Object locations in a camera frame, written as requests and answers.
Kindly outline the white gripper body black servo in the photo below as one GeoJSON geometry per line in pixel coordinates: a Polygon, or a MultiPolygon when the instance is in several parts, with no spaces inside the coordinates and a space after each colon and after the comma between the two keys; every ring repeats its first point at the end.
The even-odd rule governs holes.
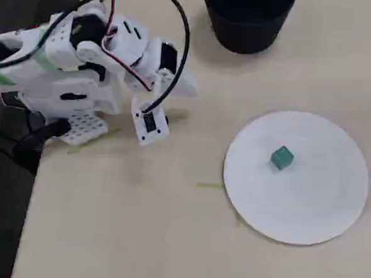
{"type": "Polygon", "coordinates": [[[172,81],[178,66],[178,49],[173,43],[165,42],[160,37],[156,37],[148,41],[147,49],[139,62],[138,75],[142,80],[161,77],[163,81],[172,81]]]}

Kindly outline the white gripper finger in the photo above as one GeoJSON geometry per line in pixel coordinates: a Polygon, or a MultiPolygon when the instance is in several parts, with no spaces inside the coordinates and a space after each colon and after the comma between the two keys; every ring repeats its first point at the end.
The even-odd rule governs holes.
{"type": "Polygon", "coordinates": [[[131,95],[136,99],[150,99],[156,100],[160,95],[160,76],[158,74],[150,74],[141,76],[141,80],[146,84],[144,87],[142,83],[131,73],[124,73],[124,83],[131,91],[131,95]]]}
{"type": "Polygon", "coordinates": [[[178,82],[170,93],[172,97],[197,97],[198,93],[197,79],[190,70],[183,70],[178,82]]]}

